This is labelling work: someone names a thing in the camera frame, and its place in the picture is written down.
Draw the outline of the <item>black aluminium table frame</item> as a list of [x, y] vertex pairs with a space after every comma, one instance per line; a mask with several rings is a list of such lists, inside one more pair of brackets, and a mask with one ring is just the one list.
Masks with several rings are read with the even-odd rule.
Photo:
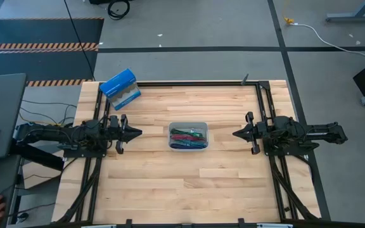
[[[270, 163], [233, 136], [245, 114], [255, 121], [271, 111], [294, 116], [284, 80], [140, 82], [141, 95], [123, 107], [143, 134], [101, 164], [96, 202], [82, 218], [94, 224], [216, 224], [277, 222], [279, 210]], [[172, 122], [204, 122], [204, 151], [177, 152], [168, 145]]]

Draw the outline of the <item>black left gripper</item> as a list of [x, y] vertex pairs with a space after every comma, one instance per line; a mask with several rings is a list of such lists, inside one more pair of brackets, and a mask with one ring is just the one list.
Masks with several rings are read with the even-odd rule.
[[125, 134], [125, 127], [127, 124], [127, 116], [126, 114], [121, 114], [120, 118], [116, 115], [111, 115], [109, 117], [109, 127], [108, 131], [110, 133], [110, 139], [112, 141], [116, 141], [115, 149], [116, 152], [120, 155], [124, 153], [123, 144], [128, 143], [129, 141], [139, 137], [142, 134], [141, 129], [137, 129], [131, 126], [127, 126], [127, 130], [131, 133], [128, 133], [127, 139]]

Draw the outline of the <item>blue DualShock controller box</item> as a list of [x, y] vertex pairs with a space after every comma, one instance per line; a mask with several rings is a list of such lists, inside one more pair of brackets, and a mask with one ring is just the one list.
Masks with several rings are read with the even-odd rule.
[[135, 75], [125, 69], [99, 86], [116, 111], [141, 95]]

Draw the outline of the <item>white plastic bin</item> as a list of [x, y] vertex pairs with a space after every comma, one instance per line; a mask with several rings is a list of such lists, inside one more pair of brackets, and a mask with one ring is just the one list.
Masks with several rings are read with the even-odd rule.
[[174, 151], [203, 151], [209, 145], [208, 125], [205, 122], [171, 122], [168, 146]]

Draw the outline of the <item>grey table leg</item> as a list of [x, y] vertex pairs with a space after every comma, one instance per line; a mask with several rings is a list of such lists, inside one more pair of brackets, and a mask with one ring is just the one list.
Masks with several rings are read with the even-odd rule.
[[326, 15], [327, 22], [365, 22], [365, 1], [353, 12], [349, 13], [328, 13]]

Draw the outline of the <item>dark grey desk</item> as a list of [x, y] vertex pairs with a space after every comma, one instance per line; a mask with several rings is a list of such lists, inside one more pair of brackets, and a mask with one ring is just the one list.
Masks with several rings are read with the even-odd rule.
[[21, 157], [10, 155], [13, 133], [27, 76], [24, 73], [0, 75], [0, 194], [10, 213]]

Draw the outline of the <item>black hazard-striped floor mat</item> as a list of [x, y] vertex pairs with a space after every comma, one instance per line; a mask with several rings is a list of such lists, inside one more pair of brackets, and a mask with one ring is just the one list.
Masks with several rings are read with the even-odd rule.
[[0, 75], [24, 73], [27, 86], [92, 81], [104, 19], [0, 18]]

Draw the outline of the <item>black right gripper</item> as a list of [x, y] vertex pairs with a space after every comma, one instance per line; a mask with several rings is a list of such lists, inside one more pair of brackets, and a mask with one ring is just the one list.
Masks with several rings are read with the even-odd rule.
[[260, 146], [257, 143], [257, 140], [262, 139], [264, 132], [266, 131], [266, 124], [265, 122], [257, 122], [254, 124], [253, 120], [253, 113], [249, 111], [246, 114], [247, 124], [244, 126], [244, 128], [233, 132], [233, 134], [234, 136], [239, 137], [248, 143], [251, 142], [251, 152], [253, 155], [256, 155], [260, 153]]

